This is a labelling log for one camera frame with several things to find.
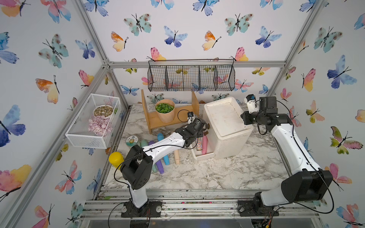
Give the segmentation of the glitter toy microphone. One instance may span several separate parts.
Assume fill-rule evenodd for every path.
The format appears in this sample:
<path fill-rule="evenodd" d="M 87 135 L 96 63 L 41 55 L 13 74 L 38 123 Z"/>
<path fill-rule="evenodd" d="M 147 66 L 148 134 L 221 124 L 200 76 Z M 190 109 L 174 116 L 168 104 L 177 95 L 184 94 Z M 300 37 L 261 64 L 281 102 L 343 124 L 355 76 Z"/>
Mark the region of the glitter toy microphone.
<path fill-rule="evenodd" d="M 202 151 L 203 150 L 203 145 L 202 145 L 202 137 L 201 138 L 198 138 L 196 140 L 196 150 L 197 151 Z"/>

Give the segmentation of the pink toy microphone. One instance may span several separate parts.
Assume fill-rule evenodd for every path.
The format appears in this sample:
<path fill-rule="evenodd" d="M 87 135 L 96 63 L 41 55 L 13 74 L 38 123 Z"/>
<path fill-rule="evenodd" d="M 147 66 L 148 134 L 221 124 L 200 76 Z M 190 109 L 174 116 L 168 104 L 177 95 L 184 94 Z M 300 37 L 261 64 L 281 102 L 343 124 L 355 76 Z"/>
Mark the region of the pink toy microphone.
<path fill-rule="evenodd" d="M 206 135 L 204 135 L 202 138 L 202 145 L 203 145 L 202 155 L 206 155 L 208 149 L 208 138 Z"/>

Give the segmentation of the white bottom drawer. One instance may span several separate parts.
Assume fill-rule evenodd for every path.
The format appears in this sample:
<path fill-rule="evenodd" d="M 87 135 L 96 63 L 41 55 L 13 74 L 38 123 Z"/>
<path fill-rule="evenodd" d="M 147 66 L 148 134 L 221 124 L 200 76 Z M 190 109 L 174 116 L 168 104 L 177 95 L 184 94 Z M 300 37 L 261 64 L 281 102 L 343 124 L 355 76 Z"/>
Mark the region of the white bottom drawer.
<path fill-rule="evenodd" d="M 190 145 L 189 149 L 192 152 L 194 163 L 215 157 L 213 149 L 209 146 L 208 137 L 206 135 L 196 139 L 196 141 Z"/>

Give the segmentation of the beige toy microphone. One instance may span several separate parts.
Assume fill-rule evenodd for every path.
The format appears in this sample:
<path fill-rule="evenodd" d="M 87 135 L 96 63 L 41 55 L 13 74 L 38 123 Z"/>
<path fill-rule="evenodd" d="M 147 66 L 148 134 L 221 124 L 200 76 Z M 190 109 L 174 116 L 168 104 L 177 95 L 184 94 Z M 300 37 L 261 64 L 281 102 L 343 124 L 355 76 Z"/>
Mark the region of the beige toy microphone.
<path fill-rule="evenodd" d="M 175 150 L 174 151 L 174 159 L 175 159 L 175 164 L 179 165 L 180 164 L 180 154 L 179 154 L 179 150 Z"/>

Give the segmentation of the blue toy microphone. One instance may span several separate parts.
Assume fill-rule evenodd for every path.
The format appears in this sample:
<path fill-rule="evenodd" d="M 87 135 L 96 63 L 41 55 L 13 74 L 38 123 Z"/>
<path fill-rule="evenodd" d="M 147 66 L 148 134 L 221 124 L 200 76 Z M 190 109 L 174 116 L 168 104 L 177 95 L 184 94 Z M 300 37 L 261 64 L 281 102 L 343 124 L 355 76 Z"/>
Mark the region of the blue toy microphone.
<path fill-rule="evenodd" d="M 164 139 L 164 135 L 162 133 L 158 133 L 157 139 L 159 142 L 162 141 Z M 163 161 L 164 161 L 165 165 L 170 165 L 170 160 L 169 160 L 168 154 L 166 153 L 166 146 L 163 146 L 163 145 L 164 145 L 164 143 L 162 143 L 161 147 L 159 147 L 158 149 L 162 150 L 162 154 L 164 154 Z"/>

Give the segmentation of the white plastic drawer unit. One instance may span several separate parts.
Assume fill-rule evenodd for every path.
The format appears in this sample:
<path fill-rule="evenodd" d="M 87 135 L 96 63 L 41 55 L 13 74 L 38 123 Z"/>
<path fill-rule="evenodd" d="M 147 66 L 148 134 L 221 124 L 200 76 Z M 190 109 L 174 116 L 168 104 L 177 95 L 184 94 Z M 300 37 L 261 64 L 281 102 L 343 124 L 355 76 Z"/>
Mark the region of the white plastic drawer unit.
<path fill-rule="evenodd" d="M 215 159 L 239 155 L 254 127 L 241 118 L 243 110 L 233 97 L 227 97 L 204 105 L 203 120 L 209 124 L 208 145 Z"/>

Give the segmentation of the purple toy microphone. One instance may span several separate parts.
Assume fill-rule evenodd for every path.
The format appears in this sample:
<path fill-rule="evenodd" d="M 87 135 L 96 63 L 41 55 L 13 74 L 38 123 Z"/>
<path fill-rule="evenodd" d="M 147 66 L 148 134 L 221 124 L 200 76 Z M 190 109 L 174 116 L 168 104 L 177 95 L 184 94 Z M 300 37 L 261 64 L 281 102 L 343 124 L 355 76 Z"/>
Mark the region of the purple toy microphone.
<path fill-rule="evenodd" d="M 148 145 L 152 145 L 154 143 L 155 143 L 155 141 L 149 141 Z M 154 167 L 159 171 L 160 174 L 164 174 L 164 168 L 163 168 L 163 164 L 162 164 L 161 160 L 158 160 L 155 163 Z"/>

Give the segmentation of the green toy microphone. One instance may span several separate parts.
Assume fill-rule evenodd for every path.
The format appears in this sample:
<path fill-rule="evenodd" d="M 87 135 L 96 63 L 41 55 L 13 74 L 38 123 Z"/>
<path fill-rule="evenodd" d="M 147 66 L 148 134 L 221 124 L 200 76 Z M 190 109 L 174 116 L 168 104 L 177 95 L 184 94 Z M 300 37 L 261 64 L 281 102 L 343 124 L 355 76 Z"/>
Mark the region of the green toy microphone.
<path fill-rule="evenodd" d="M 141 141 L 141 147 L 142 148 L 144 148 L 144 147 L 147 147 L 147 146 L 149 146 L 149 145 L 152 145 L 152 144 L 154 144 L 155 143 L 155 141 L 147 141 L 147 140 L 145 140 L 145 139 L 143 139 L 142 141 Z M 153 173 L 156 173 L 157 172 L 157 167 L 156 167 L 156 165 L 154 164 L 153 165 L 153 167 L 152 167 L 152 172 Z"/>

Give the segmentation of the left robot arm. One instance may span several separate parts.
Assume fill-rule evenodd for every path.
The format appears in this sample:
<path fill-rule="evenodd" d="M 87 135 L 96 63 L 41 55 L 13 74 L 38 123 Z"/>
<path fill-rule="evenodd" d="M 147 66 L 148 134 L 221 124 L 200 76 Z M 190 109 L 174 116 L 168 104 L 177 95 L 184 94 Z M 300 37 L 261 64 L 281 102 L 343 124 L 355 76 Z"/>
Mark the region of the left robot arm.
<path fill-rule="evenodd" d="M 191 123 L 177 128 L 170 136 L 155 144 L 143 148 L 135 145 L 130 148 L 118 169 L 124 183 L 129 187 L 132 203 L 136 208 L 142 208 L 148 202 L 145 185 L 150 179 L 153 165 L 178 149 L 188 149 L 209 128 L 208 123 L 196 117 Z"/>

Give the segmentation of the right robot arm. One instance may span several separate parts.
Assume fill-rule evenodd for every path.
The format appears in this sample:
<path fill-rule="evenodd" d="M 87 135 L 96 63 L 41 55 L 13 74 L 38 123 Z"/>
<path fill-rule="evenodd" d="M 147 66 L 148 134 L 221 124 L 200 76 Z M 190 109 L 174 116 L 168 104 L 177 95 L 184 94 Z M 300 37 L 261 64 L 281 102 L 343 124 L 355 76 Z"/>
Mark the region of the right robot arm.
<path fill-rule="evenodd" d="M 329 192 L 333 176 L 310 156 L 298 139 L 291 118 L 278 113 L 278 103 L 276 97 L 256 99 L 255 95 L 248 95 L 245 98 L 248 111 L 241 114 L 246 125 L 265 126 L 282 150 L 291 172 L 279 187 L 257 193 L 254 201 L 261 207 L 273 207 L 321 200 Z"/>

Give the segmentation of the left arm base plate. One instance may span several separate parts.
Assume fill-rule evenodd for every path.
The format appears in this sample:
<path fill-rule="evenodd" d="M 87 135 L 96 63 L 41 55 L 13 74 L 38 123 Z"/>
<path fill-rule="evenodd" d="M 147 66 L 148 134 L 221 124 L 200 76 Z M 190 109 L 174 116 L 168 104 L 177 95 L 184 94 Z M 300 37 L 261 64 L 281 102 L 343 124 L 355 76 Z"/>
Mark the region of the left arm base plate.
<path fill-rule="evenodd" d="M 159 218 L 162 212 L 162 202 L 148 200 L 141 208 L 137 208 L 130 200 L 123 204 L 122 218 Z"/>

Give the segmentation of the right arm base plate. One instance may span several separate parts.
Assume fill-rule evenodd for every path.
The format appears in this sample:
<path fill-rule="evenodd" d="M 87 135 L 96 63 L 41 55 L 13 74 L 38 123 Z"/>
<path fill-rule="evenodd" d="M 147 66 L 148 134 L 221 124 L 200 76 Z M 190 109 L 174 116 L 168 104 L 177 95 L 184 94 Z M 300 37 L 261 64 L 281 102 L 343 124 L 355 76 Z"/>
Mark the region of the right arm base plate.
<path fill-rule="evenodd" d="M 252 199 L 239 200 L 237 211 L 241 217 L 279 216 L 279 212 L 275 211 L 273 206 L 263 205 L 258 196 Z"/>

